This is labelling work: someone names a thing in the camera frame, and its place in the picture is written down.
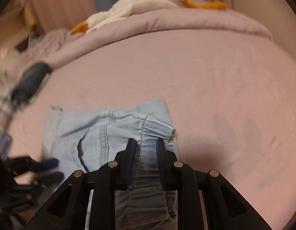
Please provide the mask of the light blue strawberry pants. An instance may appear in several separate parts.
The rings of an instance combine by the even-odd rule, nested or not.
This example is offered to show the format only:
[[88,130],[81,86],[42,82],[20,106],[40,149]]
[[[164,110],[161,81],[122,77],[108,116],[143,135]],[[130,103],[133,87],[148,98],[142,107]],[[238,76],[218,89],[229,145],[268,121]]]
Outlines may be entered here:
[[127,109],[77,111],[52,107],[46,119],[42,154],[59,170],[98,170],[135,139],[136,157],[128,190],[115,193],[117,229],[176,229],[176,193],[160,184],[156,142],[176,150],[175,127],[167,104],[153,100]]

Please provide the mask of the folded light blue garment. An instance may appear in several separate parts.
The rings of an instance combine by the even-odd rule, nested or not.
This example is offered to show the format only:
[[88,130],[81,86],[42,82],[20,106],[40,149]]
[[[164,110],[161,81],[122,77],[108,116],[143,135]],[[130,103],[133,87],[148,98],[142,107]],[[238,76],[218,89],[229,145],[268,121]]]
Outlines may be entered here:
[[11,149],[12,137],[4,132],[0,131],[0,158],[2,161],[8,159],[8,154]]

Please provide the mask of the plaid blue white pillow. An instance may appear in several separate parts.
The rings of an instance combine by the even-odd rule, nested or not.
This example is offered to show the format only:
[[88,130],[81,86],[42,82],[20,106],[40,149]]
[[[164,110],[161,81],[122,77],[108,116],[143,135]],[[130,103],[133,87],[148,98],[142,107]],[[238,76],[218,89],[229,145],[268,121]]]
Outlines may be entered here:
[[11,101],[10,96],[0,95],[0,126],[1,128],[6,127],[14,112],[16,110],[16,106],[14,102]]

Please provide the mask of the folded dark blue jeans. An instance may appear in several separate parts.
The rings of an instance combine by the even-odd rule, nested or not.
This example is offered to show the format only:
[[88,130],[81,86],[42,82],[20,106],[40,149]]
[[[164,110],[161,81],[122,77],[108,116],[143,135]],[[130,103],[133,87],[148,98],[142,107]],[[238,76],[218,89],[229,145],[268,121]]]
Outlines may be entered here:
[[16,105],[28,102],[38,91],[44,78],[51,72],[51,68],[45,62],[32,65],[23,73],[19,83],[12,90],[11,102]]

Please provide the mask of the folded pale green garment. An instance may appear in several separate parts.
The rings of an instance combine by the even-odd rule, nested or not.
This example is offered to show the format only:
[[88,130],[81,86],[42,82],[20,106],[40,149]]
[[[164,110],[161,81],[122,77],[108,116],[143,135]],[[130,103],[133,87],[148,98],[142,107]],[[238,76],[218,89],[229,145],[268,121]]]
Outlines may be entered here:
[[51,74],[46,74],[45,77],[43,78],[41,84],[38,86],[36,92],[34,93],[34,95],[30,98],[30,102],[33,102],[37,99],[37,97],[39,96],[39,94],[41,93],[43,87],[46,85],[46,83],[48,82],[48,80],[50,79]]

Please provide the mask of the pink bed sheet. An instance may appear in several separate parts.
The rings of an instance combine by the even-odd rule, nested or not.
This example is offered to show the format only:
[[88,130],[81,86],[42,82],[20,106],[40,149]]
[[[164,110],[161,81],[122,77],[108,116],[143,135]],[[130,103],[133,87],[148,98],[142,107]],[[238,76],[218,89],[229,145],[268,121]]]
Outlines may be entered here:
[[41,155],[52,106],[129,108],[166,101],[181,161],[216,169],[272,229],[296,211],[296,62],[274,42],[222,30],[146,33],[58,67],[15,115],[11,155]]

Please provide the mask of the beige pillow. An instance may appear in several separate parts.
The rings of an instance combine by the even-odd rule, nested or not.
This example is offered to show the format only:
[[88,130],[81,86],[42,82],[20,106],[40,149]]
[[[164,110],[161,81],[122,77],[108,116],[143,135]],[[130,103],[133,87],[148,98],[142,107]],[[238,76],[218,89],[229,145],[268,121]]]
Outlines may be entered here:
[[15,48],[0,47],[0,92],[23,73],[21,55]]

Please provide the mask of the mauve quilted comforter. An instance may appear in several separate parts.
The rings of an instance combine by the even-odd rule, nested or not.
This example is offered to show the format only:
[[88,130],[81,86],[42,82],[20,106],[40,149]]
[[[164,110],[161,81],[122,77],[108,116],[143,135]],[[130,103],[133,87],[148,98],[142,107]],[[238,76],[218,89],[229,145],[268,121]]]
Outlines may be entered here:
[[123,39],[152,32],[184,29],[231,30],[272,39],[266,26],[232,10],[155,10],[119,19],[88,33],[48,33],[35,47],[14,59],[10,72],[19,76],[38,61],[44,61],[55,69],[95,49]]

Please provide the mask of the dark clothes pile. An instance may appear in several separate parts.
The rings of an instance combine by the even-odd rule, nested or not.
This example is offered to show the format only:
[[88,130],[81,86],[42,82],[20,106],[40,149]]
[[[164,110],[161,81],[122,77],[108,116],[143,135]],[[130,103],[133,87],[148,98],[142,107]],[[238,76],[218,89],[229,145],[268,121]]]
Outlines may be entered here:
[[39,36],[38,35],[29,35],[26,39],[21,41],[20,43],[15,46],[15,49],[21,53],[25,51],[28,48],[31,48],[35,46],[39,42]]

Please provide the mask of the yellow hanging cloth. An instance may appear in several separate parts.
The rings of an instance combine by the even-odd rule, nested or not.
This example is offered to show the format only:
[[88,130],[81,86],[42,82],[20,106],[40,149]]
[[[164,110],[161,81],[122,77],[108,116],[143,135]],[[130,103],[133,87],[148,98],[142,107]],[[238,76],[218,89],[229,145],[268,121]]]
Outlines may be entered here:
[[26,28],[30,32],[35,32],[37,30],[38,23],[28,3],[25,3],[23,7],[22,15],[23,15],[23,20]]

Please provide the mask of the white goose plush toy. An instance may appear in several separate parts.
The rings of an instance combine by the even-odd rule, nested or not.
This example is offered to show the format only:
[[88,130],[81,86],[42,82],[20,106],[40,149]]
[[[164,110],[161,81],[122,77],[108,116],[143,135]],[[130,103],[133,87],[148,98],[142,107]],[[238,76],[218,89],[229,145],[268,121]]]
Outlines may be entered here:
[[86,21],[79,23],[71,30],[71,35],[88,33],[109,23],[125,19],[132,15],[139,15],[161,9],[227,9],[228,5],[221,1],[197,4],[191,0],[119,0],[108,11],[101,11],[91,15]]

